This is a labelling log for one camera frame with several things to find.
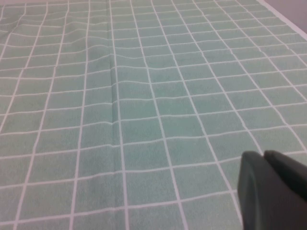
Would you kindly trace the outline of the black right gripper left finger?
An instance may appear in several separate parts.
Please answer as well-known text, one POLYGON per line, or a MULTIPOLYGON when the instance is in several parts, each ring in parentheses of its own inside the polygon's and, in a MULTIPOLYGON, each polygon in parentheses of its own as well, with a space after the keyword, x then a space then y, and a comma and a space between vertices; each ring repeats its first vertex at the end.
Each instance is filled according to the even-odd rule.
POLYGON ((241 157, 237 193, 245 230, 305 230, 307 201, 254 151, 241 157))

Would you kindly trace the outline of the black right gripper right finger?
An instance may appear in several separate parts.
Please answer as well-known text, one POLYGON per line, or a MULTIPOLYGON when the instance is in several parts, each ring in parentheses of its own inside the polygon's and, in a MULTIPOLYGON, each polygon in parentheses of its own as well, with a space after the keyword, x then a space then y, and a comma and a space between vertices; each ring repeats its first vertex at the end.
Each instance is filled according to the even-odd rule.
POLYGON ((274 150, 266 150, 264 159, 294 193, 307 200, 307 167, 305 165, 274 150))

